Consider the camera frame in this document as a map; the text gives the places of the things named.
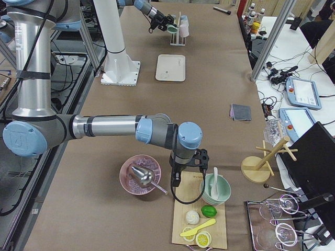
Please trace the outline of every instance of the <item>pink bowl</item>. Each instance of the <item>pink bowl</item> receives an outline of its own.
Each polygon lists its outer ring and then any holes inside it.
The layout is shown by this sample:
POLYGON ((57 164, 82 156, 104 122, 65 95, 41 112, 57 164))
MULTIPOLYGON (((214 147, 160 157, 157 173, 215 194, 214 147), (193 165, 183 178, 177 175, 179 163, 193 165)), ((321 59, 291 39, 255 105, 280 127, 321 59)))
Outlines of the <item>pink bowl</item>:
POLYGON ((154 182, 158 184, 161 179, 161 167, 158 162, 148 155, 136 155, 124 162, 120 170, 120 182, 125 191, 132 195, 146 195, 150 193, 155 187, 153 185, 145 188, 141 188, 139 184, 129 174, 129 167, 132 164, 137 164, 148 169, 151 169, 155 173, 154 182))

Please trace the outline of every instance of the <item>gray cloth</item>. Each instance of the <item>gray cloth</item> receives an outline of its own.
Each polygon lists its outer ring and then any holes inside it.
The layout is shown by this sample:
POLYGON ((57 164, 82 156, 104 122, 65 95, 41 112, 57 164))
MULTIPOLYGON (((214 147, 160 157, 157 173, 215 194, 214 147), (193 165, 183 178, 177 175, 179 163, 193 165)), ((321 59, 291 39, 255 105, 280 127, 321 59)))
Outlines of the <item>gray cloth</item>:
POLYGON ((250 106, 231 104, 230 117, 233 120, 251 120, 250 106))

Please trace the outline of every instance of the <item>blue joint cap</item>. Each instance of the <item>blue joint cap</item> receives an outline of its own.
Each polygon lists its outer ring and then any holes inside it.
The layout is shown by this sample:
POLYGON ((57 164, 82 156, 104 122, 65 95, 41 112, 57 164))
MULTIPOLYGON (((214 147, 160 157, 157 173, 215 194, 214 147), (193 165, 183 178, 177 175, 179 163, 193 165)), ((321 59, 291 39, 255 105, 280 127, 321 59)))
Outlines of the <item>blue joint cap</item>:
POLYGON ((178 128, 178 140, 186 149, 195 150, 200 146, 203 132, 193 122, 182 123, 178 128))
POLYGON ((27 122, 14 121, 3 131, 6 146, 16 155, 33 157, 47 150, 48 144, 43 134, 27 122))
POLYGON ((149 144, 152 136, 152 120, 140 119, 137 124, 135 137, 138 141, 149 144))
POLYGON ((81 27, 81 21, 75 22, 59 22, 53 28, 54 30, 61 30, 61 31, 78 31, 81 27))
POLYGON ((118 3, 119 3, 120 6, 125 6, 126 5, 125 0, 119 0, 118 3))
POLYGON ((3 0, 3 1, 10 6, 22 6, 30 4, 35 0, 3 0))
POLYGON ((7 35, 6 33, 2 33, 0 32, 0 39, 4 42, 4 43, 8 43, 12 40, 12 38, 7 35))
POLYGON ((144 5, 143 0, 135 0, 135 2, 134 2, 134 6, 139 10, 142 10, 143 5, 144 5))
POLYGON ((8 15, 3 15, 3 16, 1 16, 1 19, 2 19, 3 21, 11 21, 11 20, 12 20, 8 15))

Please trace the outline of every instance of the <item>metal frame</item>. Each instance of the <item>metal frame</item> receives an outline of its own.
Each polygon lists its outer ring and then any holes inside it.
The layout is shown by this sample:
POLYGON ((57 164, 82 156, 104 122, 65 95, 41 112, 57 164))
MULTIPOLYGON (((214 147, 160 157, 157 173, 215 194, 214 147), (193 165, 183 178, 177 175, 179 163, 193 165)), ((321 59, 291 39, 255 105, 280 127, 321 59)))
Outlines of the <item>metal frame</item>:
POLYGON ((16 56, 10 50, 10 48, 0 39, 0 52, 5 59, 16 69, 16 56))
POLYGON ((284 6, 277 17, 276 23, 274 24, 271 33, 265 43, 265 46, 261 52, 261 55, 259 56, 256 65, 251 73, 250 80, 253 82, 256 82, 258 76, 261 73, 261 70, 263 69, 265 62, 267 58, 270 55, 270 52, 272 51, 273 46, 275 45, 277 38, 279 37, 284 24, 286 23, 286 20, 291 13, 294 5, 296 3, 296 0, 286 0, 284 3, 284 6))
POLYGON ((79 33, 80 33, 80 35, 83 39, 84 46, 85 46, 85 49, 87 51, 88 57, 90 58, 92 66, 93 66, 94 70, 96 71, 96 75, 99 76, 100 72, 101 72, 101 70, 98 69, 99 65, 100 65, 100 62, 99 62, 98 56, 96 55, 96 52, 94 50, 93 41, 92 41, 90 32, 88 31, 88 28, 87 28, 87 25, 86 25, 84 15, 83 15, 82 11, 80 11, 80 20, 81 20, 82 25, 80 27, 79 33))

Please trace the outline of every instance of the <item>bottle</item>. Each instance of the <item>bottle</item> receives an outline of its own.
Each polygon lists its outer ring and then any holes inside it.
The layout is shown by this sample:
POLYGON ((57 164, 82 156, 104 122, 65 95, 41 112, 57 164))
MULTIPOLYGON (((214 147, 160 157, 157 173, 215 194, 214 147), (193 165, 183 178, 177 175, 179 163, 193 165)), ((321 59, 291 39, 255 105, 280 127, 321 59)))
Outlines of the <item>bottle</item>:
POLYGON ((255 3, 252 3, 250 7, 248 8, 246 14, 245 14, 245 19, 248 19, 249 14, 255 10, 255 3))
POLYGON ((262 19, 264 17, 264 12, 265 12, 265 9, 262 8, 261 11, 257 14, 257 22, 261 23, 262 22, 262 19))
POLYGON ((252 26, 253 22, 255 22, 256 12, 249 13, 249 17, 247 19, 247 25, 252 26))

